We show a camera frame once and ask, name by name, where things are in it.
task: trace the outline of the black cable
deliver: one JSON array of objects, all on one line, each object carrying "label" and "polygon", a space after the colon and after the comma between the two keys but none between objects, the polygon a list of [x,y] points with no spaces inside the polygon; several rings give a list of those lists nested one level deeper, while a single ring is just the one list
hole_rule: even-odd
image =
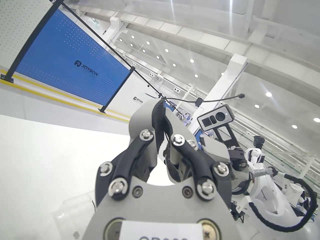
[{"label": "black cable", "polygon": [[[219,100],[209,100],[209,101],[202,101],[202,103],[212,103],[212,102],[220,102],[220,101],[225,101],[225,100],[230,100],[230,99],[234,99],[239,97],[240,99],[244,98],[245,95],[243,93],[238,94],[236,96],[232,96],[232,97],[228,97],[228,98],[223,98],[223,99],[219,99]],[[165,100],[177,100],[177,101],[182,101],[185,103],[196,103],[197,101],[187,101],[187,100],[182,100],[182,99],[178,99],[178,98],[164,98]]]},{"label": "black cable", "polygon": [[291,175],[285,174],[284,177],[290,181],[293,181],[294,183],[298,183],[304,188],[306,188],[306,191],[309,193],[310,198],[311,198],[311,205],[309,210],[307,210],[305,216],[301,219],[301,221],[294,225],[294,226],[289,226],[289,227],[284,227],[278,224],[271,223],[267,221],[266,219],[263,218],[263,216],[259,213],[257,207],[254,205],[253,202],[249,202],[249,206],[251,207],[252,211],[254,214],[257,216],[257,218],[267,227],[279,231],[279,232],[284,232],[284,233],[289,233],[289,232],[295,232],[297,230],[300,230],[311,218],[312,214],[316,210],[317,207],[317,198],[316,194],[314,193],[313,189],[301,178],[296,178]]}]

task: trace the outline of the white wall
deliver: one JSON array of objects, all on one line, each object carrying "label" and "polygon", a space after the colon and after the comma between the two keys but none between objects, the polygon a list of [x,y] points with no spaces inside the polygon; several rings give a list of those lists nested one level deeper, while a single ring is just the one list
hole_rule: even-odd
[{"label": "white wall", "polygon": [[51,212],[94,190],[98,166],[129,143],[126,135],[3,115],[0,125],[1,239],[59,239]]},{"label": "white wall", "polygon": [[1,65],[9,68],[52,4],[49,0],[0,1]]}]

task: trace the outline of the blue banner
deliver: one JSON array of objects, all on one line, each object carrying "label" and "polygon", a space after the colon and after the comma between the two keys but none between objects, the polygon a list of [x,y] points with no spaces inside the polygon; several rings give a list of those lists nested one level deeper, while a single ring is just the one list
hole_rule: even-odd
[{"label": "blue banner", "polygon": [[57,10],[17,72],[105,105],[130,71]]}]

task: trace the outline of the joyson logo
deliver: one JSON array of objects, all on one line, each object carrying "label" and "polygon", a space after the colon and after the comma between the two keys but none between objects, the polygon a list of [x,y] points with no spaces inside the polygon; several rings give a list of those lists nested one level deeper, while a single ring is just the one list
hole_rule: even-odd
[{"label": "joyson logo", "polygon": [[98,73],[97,73],[97,72],[95,72],[94,70],[92,70],[91,68],[89,68],[89,67],[86,66],[86,65],[82,65],[82,62],[79,61],[79,60],[75,61],[74,65],[77,66],[77,67],[79,67],[79,68],[80,68],[80,67],[81,67],[81,68],[84,68],[85,70],[87,70],[87,71],[91,72],[92,74],[98,76]]}]

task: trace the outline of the camera lens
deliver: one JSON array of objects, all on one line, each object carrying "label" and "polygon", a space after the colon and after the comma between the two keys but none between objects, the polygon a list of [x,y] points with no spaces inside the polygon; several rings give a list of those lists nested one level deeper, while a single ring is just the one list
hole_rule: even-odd
[{"label": "camera lens", "polygon": [[218,113],[216,114],[216,119],[217,119],[218,121],[221,121],[221,122],[222,122],[225,118],[226,118],[226,116],[225,116],[225,114],[222,113],[222,112],[218,112]]}]

